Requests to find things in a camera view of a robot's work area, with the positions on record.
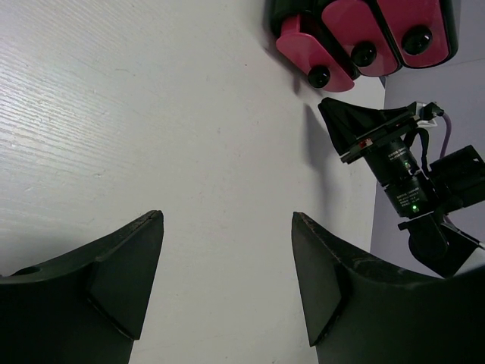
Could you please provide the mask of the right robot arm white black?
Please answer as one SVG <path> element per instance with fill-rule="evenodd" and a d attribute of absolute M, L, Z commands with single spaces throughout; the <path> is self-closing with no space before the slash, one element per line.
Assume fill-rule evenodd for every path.
<path fill-rule="evenodd" d="M 484 161 L 473 146 L 427 159 L 422 121 L 449 117 L 435 102 L 372 109 L 325 98 L 318 109 L 340 160 L 363 158 L 409 233 L 411 254 L 443 278 L 455 275 L 481 242 L 449 214 L 484 201 Z"/>

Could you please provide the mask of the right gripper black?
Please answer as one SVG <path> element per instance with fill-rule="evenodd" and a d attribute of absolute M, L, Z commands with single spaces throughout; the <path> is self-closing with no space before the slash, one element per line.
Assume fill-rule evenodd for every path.
<path fill-rule="evenodd" d="M 417 127 L 407 107 L 378 110 L 327 97 L 318 110 L 342 162 L 363 158 L 399 216 L 430 212 L 430 183 L 402 138 Z"/>

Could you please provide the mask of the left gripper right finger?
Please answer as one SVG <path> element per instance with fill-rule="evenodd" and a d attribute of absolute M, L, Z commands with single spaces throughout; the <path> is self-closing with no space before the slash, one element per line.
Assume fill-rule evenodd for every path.
<path fill-rule="evenodd" d="M 434 278 L 383 261 L 306 214 L 292 246 L 321 363 L 482 363 L 484 269 Z"/>

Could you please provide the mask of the black drawer cabinet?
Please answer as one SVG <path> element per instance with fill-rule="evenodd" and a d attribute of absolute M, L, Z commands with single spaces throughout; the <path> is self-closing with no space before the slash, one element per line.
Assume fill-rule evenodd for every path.
<path fill-rule="evenodd" d="M 273 1 L 277 39 L 309 36 L 355 79 L 435 67 L 458 51 L 451 1 Z"/>

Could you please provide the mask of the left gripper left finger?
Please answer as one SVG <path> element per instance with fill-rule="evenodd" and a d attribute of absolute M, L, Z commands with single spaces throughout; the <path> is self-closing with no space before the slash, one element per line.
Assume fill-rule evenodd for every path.
<path fill-rule="evenodd" d="M 128 363 L 164 236 L 152 210 L 119 230 L 1 279 L 3 363 Z"/>

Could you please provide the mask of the pink drawer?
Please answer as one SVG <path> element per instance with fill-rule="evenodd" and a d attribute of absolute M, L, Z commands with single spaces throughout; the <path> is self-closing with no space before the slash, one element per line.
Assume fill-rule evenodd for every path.
<path fill-rule="evenodd" d="M 362 0 L 328 1 L 321 9 L 323 24 L 367 77 L 384 77 L 401 67 L 376 11 L 375 4 Z"/>
<path fill-rule="evenodd" d="M 377 5 L 406 67 L 434 67 L 453 56 L 450 1 L 381 0 Z"/>
<path fill-rule="evenodd" d="M 316 35 L 308 33 L 303 14 L 288 17 L 281 25 L 277 50 L 290 60 L 315 89 L 331 93 L 350 90 L 354 81 L 344 67 L 324 47 Z"/>

